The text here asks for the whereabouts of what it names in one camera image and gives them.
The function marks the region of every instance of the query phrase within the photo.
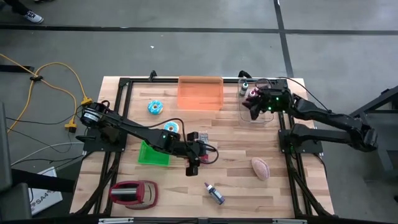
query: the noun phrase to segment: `gray concrete floor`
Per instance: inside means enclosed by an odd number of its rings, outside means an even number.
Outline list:
[[[44,16],[48,25],[278,28],[271,0],[22,2]],[[280,0],[280,5],[287,29],[397,29],[395,0]],[[0,12],[0,22],[25,24],[7,7]],[[287,35],[287,42],[294,76],[304,78],[308,89],[334,111],[350,113],[398,84],[397,36]],[[156,70],[160,76],[235,77],[246,70],[258,77],[285,76],[281,49],[278,34],[0,30],[0,53],[36,68],[49,62],[67,63],[78,72],[87,95],[93,98],[98,96],[105,75],[148,75]],[[81,98],[78,83],[68,70],[50,67],[42,75]],[[16,118],[23,109],[28,89],[28,75],[0,75],[0,99],[8,116]],[[23,119],[55,122],[72,111],[67,95],[38,83]],[[16,130],[48,144],[68,142],[62,124],[21,123]],[[78,134],[83,131],[79,125]],[[43,147],[16,133],[9,135],[9,141],[12,161]],[[397,183],[363,181],[364,175],[379,166],[377,155],[339,144],[325,143],[324,150],[337,215],[398,222],[398,204],[392,198],[398,194]],[[76,145],[66,154],[46,150],[35,157],[63,159],[80,154],[81,146]],[[37,172],[54,165],[26,162],[17,168]]]

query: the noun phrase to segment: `wooden tabletop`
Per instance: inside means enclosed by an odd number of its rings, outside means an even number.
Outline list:
[[[111,108],[113,107],[119,78],[104,77],[98,101],[109,100]],[[301,78],[295,80],[304,84]],[[302,87],[290,80],[288,84],[292,93],[307,98]],[[141,211],[114,204],[113,217],[288,218],[294,216],[285,157],[279,152],[277,131],[280,127],[277,114],[275,119],[261,127],[242,124],[239,122],[237,90],[237,84],[224,84],[224,105],[221,111],[182,111],[177,108],[176,83],[134,84],[129,119],[150,125],[169,118],[181,118],[185,122],[187,133],[207,131],[209,144],[218,148],[220,158],[214,164],[201,165],[197,176],[186,177],[185,161],[174,156],[170,157],[168,167],[138,164],[141,140],[129,136],[119,166],[118,182],[154,181],[159,185],[159,201],[155,207]],[[125,95],[126,91],[123,93],[120,114]],[[164,104],[164,110],[158,116],[151,115],[147,111],[147,104],[152,100],[160,100]],[[313,121],[296,120],[296,123],[313,127]],[[103,152],[94,152],[83,161],[71,212],[81,208],[97,187],[103,157]],[[266,181],[256,177],[251,167],[253,157],[260,157],[269,165],[271,177]],[[313,155],[303,154],[302,157],[308,188],[324,208],[333,213],[322,164]],[[212,158],[214,152],[210,153],[210,159]],[[225,197],[223,205],[217,205],[213,201],[206,191],[204,182],[215,186]],[[304,212],[300,190],[298,194],[300,207]],[[106,189],[102,209],[107,197]]]

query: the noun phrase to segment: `shoe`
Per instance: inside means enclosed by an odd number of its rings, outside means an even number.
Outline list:
[[[44,20],[43,17],[37,15],[36,13],[34,13],[32,11],[27,12],[27,14],[24,15],[24,17],[25,17],[25,19],[27,19],[33,23],[36,23],[36,24],[40,24]]]

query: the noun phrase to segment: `glue bottle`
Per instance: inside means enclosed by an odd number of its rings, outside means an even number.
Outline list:
[[[219,204],[221,205],[222,203],[225,202],[224,197],[218,192],[218,190],[216,190],[213,186],[211,186],[210,184],[205,183],[206,189],[207,191],[209,191],[209,194],[211,195],[211,197],[213,197],[213,199]]]

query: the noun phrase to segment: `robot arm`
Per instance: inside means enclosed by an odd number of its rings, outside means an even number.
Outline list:
[[[119,132],[124,131],[144,140],[148,146],[158,152],[188,159],[187,176],[198,175],[199,157],[206,154],[207,147],[198,139],[198,133],[183,136],[164,129],[150,129],[146,126],[123,118],[117,112],[109,109],[104,103],[92,103],[81,112],[80,121],[89,128],[96,128],[101,132],[101,140],[108,144],[116,144]]]
[[[254,96],[249,96],[243,102],[250,110],[252,119],[257,119],[260,112],[286,112],[297,119],[312,119],[345,131],[310,129],[303,124],[294,124],[289,134],[293,145],[299,146],[306,140],[319,140],[348,144],[363,152],[377,149],[377,133],[359,118],[318,108],[314,103],[291,94],[282,83],[256,87],[255,92]]]

